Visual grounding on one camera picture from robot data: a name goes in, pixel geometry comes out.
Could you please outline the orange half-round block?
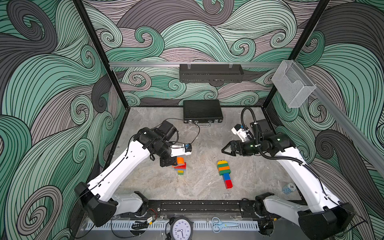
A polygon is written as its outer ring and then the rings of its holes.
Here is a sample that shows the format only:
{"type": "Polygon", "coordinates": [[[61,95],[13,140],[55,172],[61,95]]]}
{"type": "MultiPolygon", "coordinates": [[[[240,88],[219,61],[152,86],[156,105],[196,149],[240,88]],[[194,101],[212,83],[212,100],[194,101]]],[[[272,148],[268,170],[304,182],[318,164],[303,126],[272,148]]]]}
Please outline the orange half-round block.
{"type": "Polygon", "coordinates": [[[184,158],[177,157],[177,166],[182,166],[185,164],[184,158]]]}

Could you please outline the red long lego brick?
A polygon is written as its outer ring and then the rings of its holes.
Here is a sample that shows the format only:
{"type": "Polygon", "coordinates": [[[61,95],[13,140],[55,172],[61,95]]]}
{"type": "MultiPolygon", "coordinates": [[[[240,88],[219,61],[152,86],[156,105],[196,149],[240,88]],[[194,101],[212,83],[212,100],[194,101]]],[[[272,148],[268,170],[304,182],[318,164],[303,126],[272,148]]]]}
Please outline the red long lego brick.
{"type": "Polygon", "coordinates": [[[174,169],[176,170],[185,170],[187,168],[187,163],[184,163],[183,165],[175,166],[174,169]]]}

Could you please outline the orange lego brick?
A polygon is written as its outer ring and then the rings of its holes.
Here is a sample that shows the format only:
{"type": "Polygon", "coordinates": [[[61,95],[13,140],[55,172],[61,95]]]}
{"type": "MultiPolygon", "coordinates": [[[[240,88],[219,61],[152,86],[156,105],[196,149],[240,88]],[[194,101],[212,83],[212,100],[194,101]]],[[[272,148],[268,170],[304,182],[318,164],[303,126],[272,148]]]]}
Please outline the orange lego brick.
{"type": "Polygon", "coordinates": [[[230,170],[230,167],[229,166],[226,166],[226,167],[220,167],[219,168],[219,171],[227,171],[227,170],[230,170]]]}

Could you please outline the yellow half-round lego brick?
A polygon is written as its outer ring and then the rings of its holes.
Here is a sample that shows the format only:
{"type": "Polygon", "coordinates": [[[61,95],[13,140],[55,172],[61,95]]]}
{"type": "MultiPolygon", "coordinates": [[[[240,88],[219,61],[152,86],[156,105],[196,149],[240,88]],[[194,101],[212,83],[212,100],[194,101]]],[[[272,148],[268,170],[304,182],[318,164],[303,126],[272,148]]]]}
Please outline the yellow half-round lego brick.
{"type": "Polygon", "coordinates": [[[224,166],[224,165],[228,165],[228,162],[227,161],[219,161],[218,163],[217,163],[217,165],[218,166],[224,166]]]}

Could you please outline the green long lego brick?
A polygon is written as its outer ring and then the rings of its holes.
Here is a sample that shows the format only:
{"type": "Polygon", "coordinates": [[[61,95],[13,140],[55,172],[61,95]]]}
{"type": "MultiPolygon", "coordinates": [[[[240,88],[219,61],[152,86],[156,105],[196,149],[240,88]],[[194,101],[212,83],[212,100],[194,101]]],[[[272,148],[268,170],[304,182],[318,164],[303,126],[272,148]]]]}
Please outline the green long lego brick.
{"type": "Polygon", "coordinates": [[[230,174],[231,173],[231,170],[222,170],[222,171],[219,171],[219,175],[222,176],[224,174],[230,174]]]}
{"type": "Polygon", "coordinates": [[[227,169],[229,169],[230,167],[229,167],[229,165],[228,164],[220,164],[220,165],[218,165],[218,169],[224,169],[224,170],[227,170],[227,169]]]}

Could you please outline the blue square lego brick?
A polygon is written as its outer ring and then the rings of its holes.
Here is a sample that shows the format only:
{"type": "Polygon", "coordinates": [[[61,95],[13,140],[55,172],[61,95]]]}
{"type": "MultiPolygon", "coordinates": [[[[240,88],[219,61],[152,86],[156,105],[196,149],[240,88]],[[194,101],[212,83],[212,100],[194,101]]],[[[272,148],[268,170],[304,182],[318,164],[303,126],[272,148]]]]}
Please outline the blue square lego brick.
{"type": "Polygon", "coordinates": [[[224,181],[230,180],[231,179],[230,174],[228,174],[228,173],[223,174],[223,179],[224,179],[224,181]]]}

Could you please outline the red square lego brick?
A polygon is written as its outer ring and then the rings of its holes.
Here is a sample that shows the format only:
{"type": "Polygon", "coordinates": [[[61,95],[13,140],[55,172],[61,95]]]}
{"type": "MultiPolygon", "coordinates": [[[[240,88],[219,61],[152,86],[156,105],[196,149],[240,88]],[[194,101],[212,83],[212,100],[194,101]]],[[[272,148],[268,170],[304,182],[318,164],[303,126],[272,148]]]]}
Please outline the red square lego brick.
{"type": "Polygon", "coordinates": [[[233,188],[233,183],[231,180],[225,180],[225,187],[226,189],[231,189],[233,188]]]}

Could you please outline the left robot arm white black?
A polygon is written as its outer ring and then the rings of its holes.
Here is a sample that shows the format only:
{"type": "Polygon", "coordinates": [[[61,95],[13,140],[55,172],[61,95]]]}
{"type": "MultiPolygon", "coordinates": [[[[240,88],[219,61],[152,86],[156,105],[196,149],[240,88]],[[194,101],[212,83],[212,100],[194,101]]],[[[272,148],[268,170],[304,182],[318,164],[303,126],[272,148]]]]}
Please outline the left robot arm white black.
{"type": "Polygon", "coordinates": [[[189,147],[169,146],[158,132],[149,128],[140,129],[125,152],[106,170],[88,183],[77,184],[75,193],[82,208],[96,227],[106,224],[115,215],[143,215],[146,212],[142,208],[145,198],[141,194],[119,197],[115,194],[116,189],[143,160],[158,156],[162,167],[175,166],[179,156],[191,154],[189,147]]]}

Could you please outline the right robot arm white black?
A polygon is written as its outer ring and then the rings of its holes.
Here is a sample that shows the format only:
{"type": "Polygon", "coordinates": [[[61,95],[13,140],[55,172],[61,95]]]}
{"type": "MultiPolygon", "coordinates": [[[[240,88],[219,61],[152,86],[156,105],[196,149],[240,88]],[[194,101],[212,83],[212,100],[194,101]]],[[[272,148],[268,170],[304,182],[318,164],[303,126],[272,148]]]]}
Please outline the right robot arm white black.
{"type": "Polygon", "coordinates": [[[266,120],[251,123],[251,128],[237,124],[232,133],[239,137],[230,141],[222,153],[230,156],[261,155],[278,162],[300,190],[304,203],[284,200],[272,193],[255,198],[259,218],[279,216],[299,226],[311,240],[325,240],[349,231],[356,212],[350,203],[343,203],[321,181],[320,176],[305,162],[299,149],[286,134],[275,134],[266,120]]]}

